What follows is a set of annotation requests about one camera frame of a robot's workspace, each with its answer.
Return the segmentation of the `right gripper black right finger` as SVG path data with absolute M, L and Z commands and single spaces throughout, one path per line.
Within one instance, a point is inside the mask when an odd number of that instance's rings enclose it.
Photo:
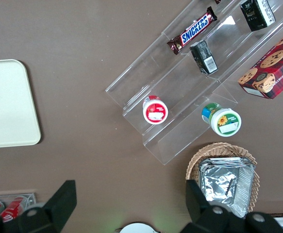
M 186 181 L 186 206 L 191 217 L 183 233 L 283 233 L 269 214 L 251 212 L 244 219 L 224 207 L 211 205 L 195 180 Z

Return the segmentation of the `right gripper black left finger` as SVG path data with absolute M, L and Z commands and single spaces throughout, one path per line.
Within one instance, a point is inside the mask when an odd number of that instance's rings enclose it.
M 0 217 L 0 233 L 59 233 L 76 205 L 76 182 L 67 180 L 43 207 L 26 210 L 5 223 Z

